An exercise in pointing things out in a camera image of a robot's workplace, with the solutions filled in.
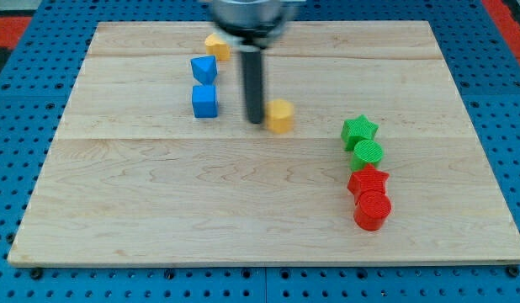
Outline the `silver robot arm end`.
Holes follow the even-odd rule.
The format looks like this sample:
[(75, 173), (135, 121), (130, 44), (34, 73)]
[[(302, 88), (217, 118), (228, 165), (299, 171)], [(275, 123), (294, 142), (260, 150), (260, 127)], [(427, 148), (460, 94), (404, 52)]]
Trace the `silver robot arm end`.
[(266, 49), (279, 39), (306, 0), (206, 1), (216, 34), (235, 47)]

